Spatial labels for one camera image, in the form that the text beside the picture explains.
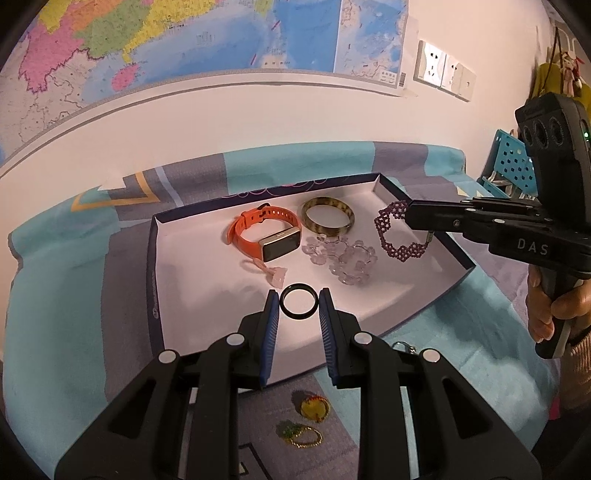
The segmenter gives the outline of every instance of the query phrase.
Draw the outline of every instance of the world map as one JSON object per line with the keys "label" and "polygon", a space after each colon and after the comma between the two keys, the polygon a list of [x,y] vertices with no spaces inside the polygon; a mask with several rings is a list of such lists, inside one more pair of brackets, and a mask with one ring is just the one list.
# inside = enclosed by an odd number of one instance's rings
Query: world map
{"label": "world map", "polygon": [[242,69],[395,85],[408,0],[49,0],[0,73],[0,165],[95,102]]}

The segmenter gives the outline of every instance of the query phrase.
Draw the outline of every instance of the human hand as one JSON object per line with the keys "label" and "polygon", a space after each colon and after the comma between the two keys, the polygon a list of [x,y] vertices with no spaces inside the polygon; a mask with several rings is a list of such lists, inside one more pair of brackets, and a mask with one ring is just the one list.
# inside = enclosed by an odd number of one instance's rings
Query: human hand
{"label": "human hand", "polygon": [[580,287],[565,293],[554,302],[542,290],[541,281],[540,269],[530,265],[525,305],[527,328],[536,343],[550,340],[554,335],[553,316],[560,320],[576,318],[571,327],[570,338],[591,325],[591,280],[584,280]]}

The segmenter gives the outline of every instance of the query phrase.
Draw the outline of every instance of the watch face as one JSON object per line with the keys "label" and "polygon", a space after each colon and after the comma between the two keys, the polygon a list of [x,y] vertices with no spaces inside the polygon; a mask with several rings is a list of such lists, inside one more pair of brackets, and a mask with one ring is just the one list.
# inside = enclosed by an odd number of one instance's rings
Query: watch face
{"label": "watch face", "polygon": [[300,241],[301,231],[299,228],[288,228],[283,232],[263,239],[261,241],[263,262],[270,262],[289,252],[293,252],[300,246]]}

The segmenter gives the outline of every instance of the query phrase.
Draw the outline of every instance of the electrical socket panel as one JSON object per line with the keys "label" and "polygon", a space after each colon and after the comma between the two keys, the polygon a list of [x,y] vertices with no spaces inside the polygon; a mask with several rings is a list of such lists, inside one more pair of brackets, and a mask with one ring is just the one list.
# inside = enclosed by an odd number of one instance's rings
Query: electrical socket panel
{"label": "electrical socket panel", "polygon": [[460,85],[462,84],[463,71],[464,66],[454,57],[448,55],[446,57],[445,66],[443,67],[441,89],[454,95],[458,95],[458,93],[460,93]]}
{"label": "electrical socket panel", "polygon": [[447,54],[430,43],[421,40],[418,44],[415,80],[435,87],[443,81],[443,69]]}
{"label": "electrical socket panel", "polygon": [[476,73],[462,66],[462,80],[457,96],[467,102],[472,101],[474,88],[476,87]]}

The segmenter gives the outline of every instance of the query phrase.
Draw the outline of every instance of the purple beaded bracelet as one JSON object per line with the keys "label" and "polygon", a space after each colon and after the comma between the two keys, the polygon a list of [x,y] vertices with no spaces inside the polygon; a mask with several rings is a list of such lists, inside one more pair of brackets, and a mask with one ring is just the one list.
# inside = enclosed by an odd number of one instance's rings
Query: purple beaded bracelet
{"label": "purple beaded bracelet", "polygon": [[427,246],[433,239],[433,233],[429,232],[427,235],[427,241],[423,244],[418,244],[413,242],[410,246],[402,245],[401,247],[396,248],[390,242],[386,241],[384,238],[384,234],[392,228],[392,223],[390,222],[390,215],[394,217],[395,220],[404,220],[404,213],[407,209],[407,203],[403,200],[399,200],[397,202],[392,202],[388,205],[385,209],[379,211],[379,216],[375,218],[374,223],[375,227],[378,230],[379,239],[382,242],[382,248],[386,251],[386,253],[393,258],[398,258],[401,262],[406,262],[409,258],[420,258],[425,251],[427,250]]}

